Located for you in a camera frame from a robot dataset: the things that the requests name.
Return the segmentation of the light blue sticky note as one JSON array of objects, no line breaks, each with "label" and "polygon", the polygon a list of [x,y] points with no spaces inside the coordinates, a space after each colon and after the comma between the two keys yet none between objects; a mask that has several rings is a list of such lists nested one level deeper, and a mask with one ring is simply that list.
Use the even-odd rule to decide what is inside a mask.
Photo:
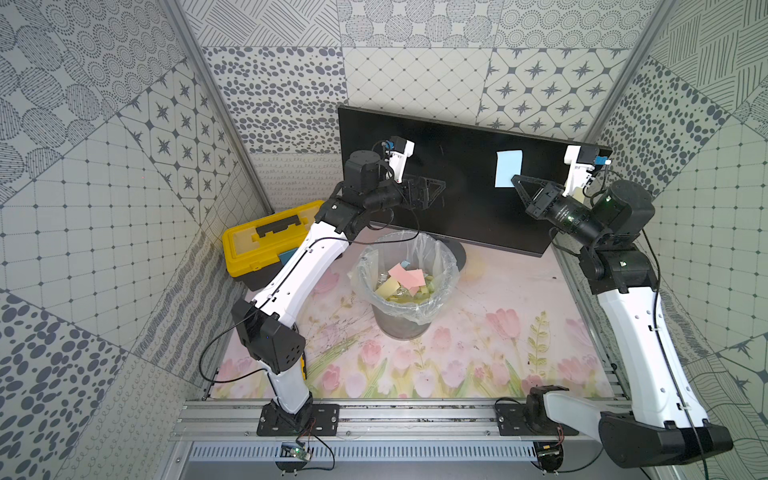
[{"label": "light blue sticky note", "polygon": [[512,178],[521,174],[522,162],[522,150],[499,151],[496,160],[494,187],[513,188]]}]

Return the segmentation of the pink sticky note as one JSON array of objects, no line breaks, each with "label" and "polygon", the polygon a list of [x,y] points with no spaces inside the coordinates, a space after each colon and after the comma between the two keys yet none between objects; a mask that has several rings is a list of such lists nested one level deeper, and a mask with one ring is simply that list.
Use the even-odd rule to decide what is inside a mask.
[{"label": "pink sticky note", "polygon": [[426,286],[426,278],[421,269],[406,270],[403,273],[401,284],[412,296],[415,296],[423,287]]},{"label": "pink sticky note", "polygon": [[402,281],[402,279],[403,279],[403,273],[404,273],[406,270],[407,270],[407,269],[405,269],[405,268],[404,268],[402,265],[400,265],[400,264],[396,264],[395,266],[393,266],[393,267],[392,267],[392,268],[391,268],[391,269],[388,271],[388,274],[389,274],[389,275],[390,275],[392,278],[394,278],[394,279],[395,279],[395,280],[396,280],[396,281],[397,281],[397,282],[398,282],[398,283],[399,283],[399,284],[402,286],[402,284],[401,284],[401,281]]}]

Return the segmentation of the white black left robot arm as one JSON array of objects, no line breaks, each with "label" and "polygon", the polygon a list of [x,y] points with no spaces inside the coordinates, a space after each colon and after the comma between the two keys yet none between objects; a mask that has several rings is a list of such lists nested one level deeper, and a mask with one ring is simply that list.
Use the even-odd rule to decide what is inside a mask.
[{"label": "white black left robot arm", "polygon": [[287,265],[252,300],[232,309],[241,344],[266,372],[281,413],[296,423],[304,421],[312,405],[300,365],[306,339],[294,329],[306,298],[374,213],[397,207],[425,210],[446,187],[443,180],[406,174],[407,158],[397,152],[353,152],[343,165],[343,180],[320,206]]}]

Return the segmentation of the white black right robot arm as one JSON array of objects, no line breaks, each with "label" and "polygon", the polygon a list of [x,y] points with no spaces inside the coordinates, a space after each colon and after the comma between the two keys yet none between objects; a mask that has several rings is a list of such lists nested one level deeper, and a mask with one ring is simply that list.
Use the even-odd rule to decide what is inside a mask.
[{"label": "white black right robot arm", "polygon": [[685,465],[732,450],[728,429],[712,423],[687,380],[664,319],[661,271],[636,244],[655,208],[636,182],[612,183],[592,207],[551,181],[516,175],[527,213],[577,241],[579,266],[613,329],[630,387],[631,407],[612,412],[560,386],[534,387],[528,427],[560,440],[567,428],[601,443],[622,468]]}]

